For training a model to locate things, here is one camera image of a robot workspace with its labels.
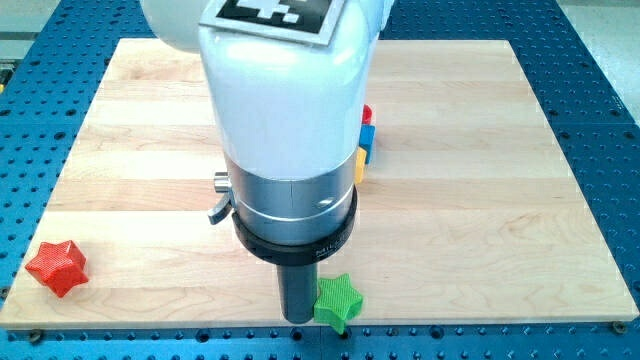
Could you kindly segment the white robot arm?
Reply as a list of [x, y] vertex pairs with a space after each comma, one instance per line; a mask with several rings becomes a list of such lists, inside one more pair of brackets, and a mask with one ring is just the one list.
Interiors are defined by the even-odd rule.
[[142, 0], [153, 33], [197, 53], [235, 210], [282, 245], [334, 232], [352, 201], [355, 153], [386, 0]]

